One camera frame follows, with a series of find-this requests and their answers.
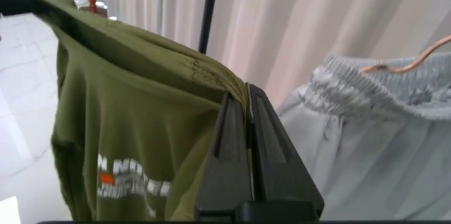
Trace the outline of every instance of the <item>waistband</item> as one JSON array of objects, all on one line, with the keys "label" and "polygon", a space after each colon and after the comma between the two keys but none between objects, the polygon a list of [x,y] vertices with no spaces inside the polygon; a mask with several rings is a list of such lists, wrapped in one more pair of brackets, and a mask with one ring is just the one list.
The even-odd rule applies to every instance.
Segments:
[{"label": "waistband", "polygon": [[431,54],[406,73],[359,72],[364,66],[385,63],[402,67],[414,60],[378,61],[329,55],[304,88],[305,105],[344,116],[451,119],[451,53]]}]

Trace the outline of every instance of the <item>curtain fold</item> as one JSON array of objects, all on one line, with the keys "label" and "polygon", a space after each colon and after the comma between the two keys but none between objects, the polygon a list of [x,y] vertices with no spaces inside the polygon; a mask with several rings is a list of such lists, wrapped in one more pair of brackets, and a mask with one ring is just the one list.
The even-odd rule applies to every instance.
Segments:
[{"label": "curtain fold", "polygon": [[[105,0],[109,15],[192,49],[204,1]],[[216,0],[207,55],[278,106],[327,54],[417,56],[451,35],[450,9],[451,0]]]}]

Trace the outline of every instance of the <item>clothing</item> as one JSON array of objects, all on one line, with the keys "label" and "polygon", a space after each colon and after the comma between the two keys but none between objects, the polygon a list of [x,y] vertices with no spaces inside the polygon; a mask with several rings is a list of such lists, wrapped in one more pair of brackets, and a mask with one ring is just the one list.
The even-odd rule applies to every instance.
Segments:
[{"label": "clothing", "polygon": [[451,54],[403,74],[328,56],[278,115],[325,201],[321,220],[438,219],[451,210]]},{"label": "clothing", "polygon": [[51,144],[73,219],[193,220],[223,93],[246,108],[244,82],[73,0],[34,3],[59,40]]}]

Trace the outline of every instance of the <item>marble floor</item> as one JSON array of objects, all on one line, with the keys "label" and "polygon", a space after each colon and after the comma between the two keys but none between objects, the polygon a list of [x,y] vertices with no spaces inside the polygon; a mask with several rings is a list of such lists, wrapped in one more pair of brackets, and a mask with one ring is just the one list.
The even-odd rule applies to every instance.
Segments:
[{"label": "marble floor", "polygon": [[16,197],[22,224],[70,220],[50,148],[57,39],[33,14],[3,17],[0,36],[0,201]]}]

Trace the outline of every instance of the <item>olive green sweatshirt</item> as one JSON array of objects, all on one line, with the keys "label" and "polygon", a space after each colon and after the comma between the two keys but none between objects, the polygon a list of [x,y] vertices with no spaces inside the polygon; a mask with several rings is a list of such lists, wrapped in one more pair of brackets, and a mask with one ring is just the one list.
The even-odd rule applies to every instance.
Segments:
[{"label": "olive green sweatshirt", "polygon": [[243,81],[73,0],[34,6],[59,40],[51,144],[73,219],[193,220],[221,98],[230,92],[246,108]]}]

